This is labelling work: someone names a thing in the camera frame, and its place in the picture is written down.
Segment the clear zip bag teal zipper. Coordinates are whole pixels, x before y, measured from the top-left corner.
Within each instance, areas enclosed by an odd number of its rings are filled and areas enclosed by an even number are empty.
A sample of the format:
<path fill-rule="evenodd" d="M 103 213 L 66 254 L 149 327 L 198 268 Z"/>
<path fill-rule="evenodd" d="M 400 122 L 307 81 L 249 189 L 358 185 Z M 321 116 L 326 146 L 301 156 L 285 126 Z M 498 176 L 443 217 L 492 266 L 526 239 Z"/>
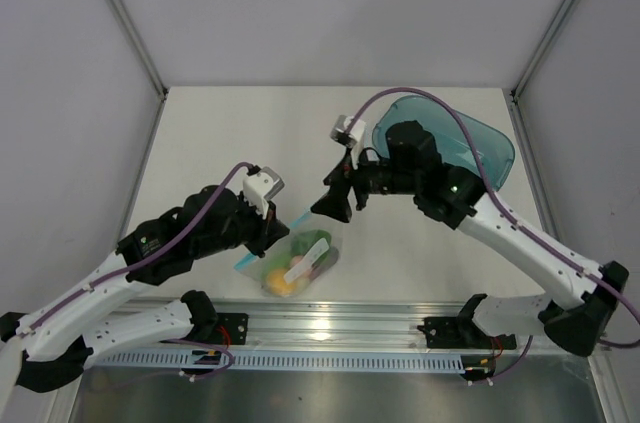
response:
<path fill-rule="evenodd" d="M 343 223 L 308 211 L 263 257 L 247 253 L 234 270 L 259 284 L 267 295 L 297 296 L 340 261 L 342 240 Z"/>

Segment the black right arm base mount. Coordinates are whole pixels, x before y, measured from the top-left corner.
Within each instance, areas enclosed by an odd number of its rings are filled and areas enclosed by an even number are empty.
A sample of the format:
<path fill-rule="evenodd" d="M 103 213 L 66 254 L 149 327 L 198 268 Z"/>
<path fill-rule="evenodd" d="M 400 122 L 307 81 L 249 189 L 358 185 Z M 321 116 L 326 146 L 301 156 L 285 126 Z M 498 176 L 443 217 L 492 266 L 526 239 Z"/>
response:
<path fill-rule="evenodd" d="M 473 295 L 456 316 L 425 317 L 417 330 L 424 335 L 426 346 L 430 349 L 515 350 L 517 340 L 513 334 L 491 337 L 472 321 L 477 307 L 486 298 L 483 293 Z"/>

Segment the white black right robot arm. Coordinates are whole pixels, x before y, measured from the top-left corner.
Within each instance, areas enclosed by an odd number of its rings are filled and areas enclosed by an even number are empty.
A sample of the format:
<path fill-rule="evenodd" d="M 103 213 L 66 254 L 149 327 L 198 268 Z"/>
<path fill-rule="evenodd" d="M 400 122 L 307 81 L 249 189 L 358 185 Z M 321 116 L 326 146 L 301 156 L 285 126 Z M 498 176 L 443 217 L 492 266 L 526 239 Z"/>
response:
<path fill-rule="evenodd" d="M 470 297 L 457 315 L 464 344 L 543 334 L 573 355 L 593 353 L 621 301 L 629 276 L 624 266 L 582 258 L 530 227 L 480 176 L 444 162 L 435 137 L 419 122 L 392 125 L 386 132 L 389 155 L 377 160 L 366 156 L 364 131 L 363 121 L 338 118 L 331 137 L 345 154 L 325 178 L 328 190 L 312 213 L 347 223 L 371 195 L 409 195 L 427 218 L 491 248 L 543 290 L 530 297 Z"/>

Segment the pink toy egg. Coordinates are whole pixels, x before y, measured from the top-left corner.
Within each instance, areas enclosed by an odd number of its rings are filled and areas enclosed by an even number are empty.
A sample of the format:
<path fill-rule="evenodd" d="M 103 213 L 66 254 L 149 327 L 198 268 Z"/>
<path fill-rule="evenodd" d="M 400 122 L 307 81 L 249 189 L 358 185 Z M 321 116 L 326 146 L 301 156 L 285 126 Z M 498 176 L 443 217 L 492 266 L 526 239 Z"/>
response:
<path fill-rule="evenodd" d="M 306 258 L 302 255 L 296 255 L 290 261 L 291 269 L 305 270 L 306 267 L 307 261 Z"/>

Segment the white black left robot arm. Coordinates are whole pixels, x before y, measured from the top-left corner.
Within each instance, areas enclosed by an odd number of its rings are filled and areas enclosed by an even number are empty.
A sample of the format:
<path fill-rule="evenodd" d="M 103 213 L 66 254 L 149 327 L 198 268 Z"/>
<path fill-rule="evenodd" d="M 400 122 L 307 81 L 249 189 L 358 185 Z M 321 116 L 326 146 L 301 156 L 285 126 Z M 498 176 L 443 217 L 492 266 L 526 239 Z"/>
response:
<path fill-rule="evenodd" d="M 115 318 L 130 299 L 189 272 L 195 261 L 246 247 L 255 256 L 289 230 L 276 217 L 278 183 L 260 176 L 239 194 L 217 185 L 141 223 L 88 277 L 31 314 L 1 318 L 1 396 L 15 386 L 46 393 L 78 378 L 107 356 L 173 340 L 215 343 L 219 317 L 203 291 Z"/>

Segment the green toy bell pepper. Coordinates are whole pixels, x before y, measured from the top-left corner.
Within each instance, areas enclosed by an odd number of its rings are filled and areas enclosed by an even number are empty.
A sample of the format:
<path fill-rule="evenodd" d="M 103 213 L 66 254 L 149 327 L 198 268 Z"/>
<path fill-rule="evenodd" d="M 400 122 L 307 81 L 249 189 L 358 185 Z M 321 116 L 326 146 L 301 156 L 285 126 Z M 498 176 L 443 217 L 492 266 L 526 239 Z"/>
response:
<path fill-rule="evenodd" d="M 304 256 L 314 244 L 322 239 L 324 239 L 328 245 L 331 245 L 332 236 L 325 230 L 313 229 L 296 233 L 290 245 L 291 254 L 293 256 Z"/>

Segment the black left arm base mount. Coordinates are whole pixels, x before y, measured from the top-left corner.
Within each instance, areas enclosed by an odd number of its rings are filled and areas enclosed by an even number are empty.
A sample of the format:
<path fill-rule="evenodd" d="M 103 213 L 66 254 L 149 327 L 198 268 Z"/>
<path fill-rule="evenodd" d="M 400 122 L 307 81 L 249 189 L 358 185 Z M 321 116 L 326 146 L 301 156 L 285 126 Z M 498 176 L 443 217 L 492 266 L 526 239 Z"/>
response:
<path fill-rule="evenodd" d="M 176 339 L 223 346 L 245 345 L 249 328 L 246 313 L 219 313 L 203 291 L 190 290 L 179 301 L 186 305 L 189 331 Z"/>

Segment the green toy lime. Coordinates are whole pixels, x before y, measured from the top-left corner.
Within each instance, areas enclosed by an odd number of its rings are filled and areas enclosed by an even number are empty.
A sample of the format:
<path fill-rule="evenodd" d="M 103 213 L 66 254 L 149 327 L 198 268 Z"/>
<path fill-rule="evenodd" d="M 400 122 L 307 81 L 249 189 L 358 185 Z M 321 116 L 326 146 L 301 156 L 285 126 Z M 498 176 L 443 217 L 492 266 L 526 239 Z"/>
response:
<path fill-rule="evenodd" d="M 281 253 L 275 258 L 274 266 L 276 268 L 285 268 L 288 269 L 290 267 L 292 256 L 290 253 Z"/>

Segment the yellow toy lemon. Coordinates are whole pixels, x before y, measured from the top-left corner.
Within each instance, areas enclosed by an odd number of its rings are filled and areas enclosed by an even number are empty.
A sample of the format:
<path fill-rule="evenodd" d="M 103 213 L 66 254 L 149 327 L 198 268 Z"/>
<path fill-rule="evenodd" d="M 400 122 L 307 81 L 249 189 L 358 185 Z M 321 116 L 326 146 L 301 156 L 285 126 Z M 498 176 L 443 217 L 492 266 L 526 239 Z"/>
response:
<path fill-rule="evenodd" d="M 276 268 L 270 271 L 264 280 L 266 290 L 280 297 L 291 295 L 296 289 L 296 285 L 286 281 L 287 272 L 288 270 L 285 268 Z"/>

